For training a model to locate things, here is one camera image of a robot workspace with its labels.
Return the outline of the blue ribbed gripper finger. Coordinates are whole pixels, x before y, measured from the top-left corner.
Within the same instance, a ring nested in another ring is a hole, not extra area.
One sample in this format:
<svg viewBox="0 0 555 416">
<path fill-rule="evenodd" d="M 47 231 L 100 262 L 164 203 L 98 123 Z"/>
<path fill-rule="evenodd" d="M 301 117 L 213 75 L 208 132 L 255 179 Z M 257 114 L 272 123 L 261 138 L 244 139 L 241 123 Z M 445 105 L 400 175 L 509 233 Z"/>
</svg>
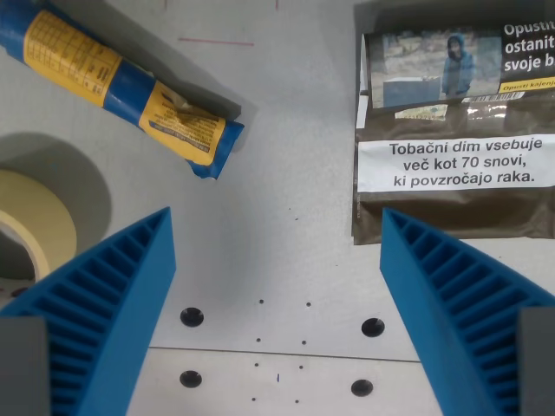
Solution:
<svg viewBox="0 0 555 416">
<path fill-rule="evenodd" d="M 176 271 L 170 208 L 145 217 L 24 291 L 3 317 L 41 317 L 54 415 L 127 412 Z"/>
<path fill-rule="evenodd" d="M 517 321 L 554 296 L 484 252 L 382 212 L 380 270 L 445 415 L 517 415 Z"/>
</svg>

